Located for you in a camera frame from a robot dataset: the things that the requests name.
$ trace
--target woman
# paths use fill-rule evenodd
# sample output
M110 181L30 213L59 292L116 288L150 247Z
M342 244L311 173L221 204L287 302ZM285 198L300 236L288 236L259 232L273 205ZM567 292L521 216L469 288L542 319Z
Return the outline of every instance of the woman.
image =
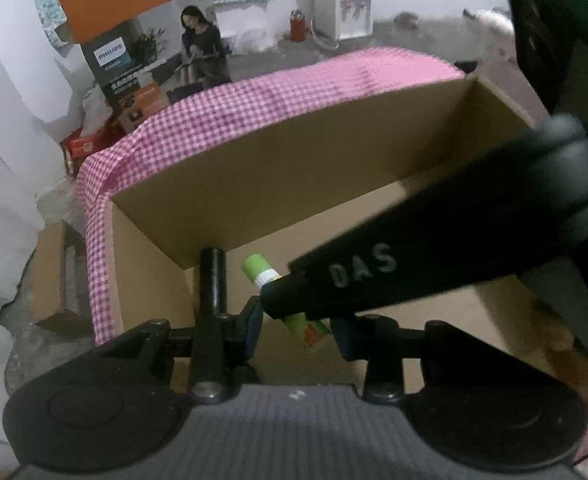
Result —
M191 59L194 79L204 88L231 82L220 31L208 21L196 6L187 6L181 12L185 28L183 46Z

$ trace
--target screw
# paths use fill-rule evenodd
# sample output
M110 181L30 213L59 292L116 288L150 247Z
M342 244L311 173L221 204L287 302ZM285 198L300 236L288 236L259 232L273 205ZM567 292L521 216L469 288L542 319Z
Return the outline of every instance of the screw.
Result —
M392 400L401 395L402 390L398 384L385 382L374 384L369 388L369 394L377 400Z
M194 384L191 392L201 399L214 399L223 392L223 387L214 381L200 381Z

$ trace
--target philips logo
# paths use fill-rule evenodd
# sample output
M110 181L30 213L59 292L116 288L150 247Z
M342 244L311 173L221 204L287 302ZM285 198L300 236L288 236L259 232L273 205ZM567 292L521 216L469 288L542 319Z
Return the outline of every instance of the philips logo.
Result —
M125 48L123 38L117 38L106 45L101 46L99 49L94 50L94 56L100 66L105 66L107 63L110 63L126 53L127 49Z

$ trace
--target black metal rod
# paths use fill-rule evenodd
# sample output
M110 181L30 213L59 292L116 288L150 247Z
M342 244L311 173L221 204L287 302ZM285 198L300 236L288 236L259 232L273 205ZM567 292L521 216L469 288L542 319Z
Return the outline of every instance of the black metal rod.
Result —
M405 394L403 345L394 319L378 316L363 384L363 400L395 404Z
M196 321L187 392L204 404L216 404L227 396L225 348L218 316L205 314Z
M208 247L200 251L199 316L227 312L227 261L225 251Z

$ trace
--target gray textured pad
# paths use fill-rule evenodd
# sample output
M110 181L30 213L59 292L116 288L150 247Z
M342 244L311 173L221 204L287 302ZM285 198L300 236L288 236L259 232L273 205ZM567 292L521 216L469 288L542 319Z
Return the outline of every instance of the gray textured pad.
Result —
M498 475L427 447L398 409L362 402L349 386L244 386L196 408L166 447L135 465L94 475L27 466L16 480L576 480L564 466Z

